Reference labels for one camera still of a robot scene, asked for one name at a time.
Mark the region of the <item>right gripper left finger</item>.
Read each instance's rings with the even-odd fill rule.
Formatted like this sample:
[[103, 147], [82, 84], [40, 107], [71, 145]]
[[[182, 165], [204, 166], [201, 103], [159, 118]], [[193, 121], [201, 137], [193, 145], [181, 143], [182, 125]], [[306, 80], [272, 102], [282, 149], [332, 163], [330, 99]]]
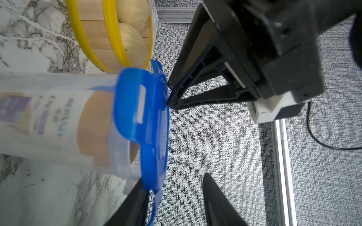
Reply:
[[105, 226], [146, 226], [150, 192], [140, 179]]

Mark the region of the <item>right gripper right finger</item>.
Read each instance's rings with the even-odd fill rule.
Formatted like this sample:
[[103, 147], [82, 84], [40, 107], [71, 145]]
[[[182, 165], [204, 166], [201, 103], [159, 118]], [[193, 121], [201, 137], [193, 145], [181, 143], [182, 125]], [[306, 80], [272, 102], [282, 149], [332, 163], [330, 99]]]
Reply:
[[202, 191], [208, 226], [246, 226], [209, 173], [203, 176]]

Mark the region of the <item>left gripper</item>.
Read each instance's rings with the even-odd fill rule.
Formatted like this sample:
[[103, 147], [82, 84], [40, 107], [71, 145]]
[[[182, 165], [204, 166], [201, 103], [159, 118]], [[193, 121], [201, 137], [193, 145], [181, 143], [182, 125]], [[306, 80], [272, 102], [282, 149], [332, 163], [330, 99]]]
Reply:
[[[324, 92], [312, 1], [205, 1], [199, 4], [173, 68], [170, 108], [253, 102], [291, 92]], [[227, 84], [184, 98], [216, 77]]]

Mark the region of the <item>blue lid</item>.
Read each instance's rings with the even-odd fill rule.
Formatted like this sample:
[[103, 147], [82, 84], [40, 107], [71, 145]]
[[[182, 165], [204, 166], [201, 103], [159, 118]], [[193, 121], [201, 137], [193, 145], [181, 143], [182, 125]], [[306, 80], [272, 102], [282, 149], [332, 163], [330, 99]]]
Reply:
[[153, 73], [126, 68], [114, 90], [113, 118], [117, 133], [140, 145], [141, 182], [146, 194], [154, 195], [148, 225], [154, 224], [166, 178], [170, 109], [166, 76], [160, 62], [151, 60]]

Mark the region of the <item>clear container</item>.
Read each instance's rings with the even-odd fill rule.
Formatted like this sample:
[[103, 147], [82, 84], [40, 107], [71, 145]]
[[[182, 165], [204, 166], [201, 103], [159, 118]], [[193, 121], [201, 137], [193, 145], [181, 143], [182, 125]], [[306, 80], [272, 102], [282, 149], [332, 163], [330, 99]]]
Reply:
[[1, 73], [1, 153], [140, 178], [139, 145], [116, 129], [117, 75]]

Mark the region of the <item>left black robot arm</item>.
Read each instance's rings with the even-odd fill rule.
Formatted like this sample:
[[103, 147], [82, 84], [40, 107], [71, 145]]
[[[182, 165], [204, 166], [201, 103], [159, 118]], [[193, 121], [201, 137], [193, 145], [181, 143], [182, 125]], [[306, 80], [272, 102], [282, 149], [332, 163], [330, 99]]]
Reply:
[[355, 15], [361, 1], [204, 1], [168, 81], [174, 110], [324, 92], [317, 37]]

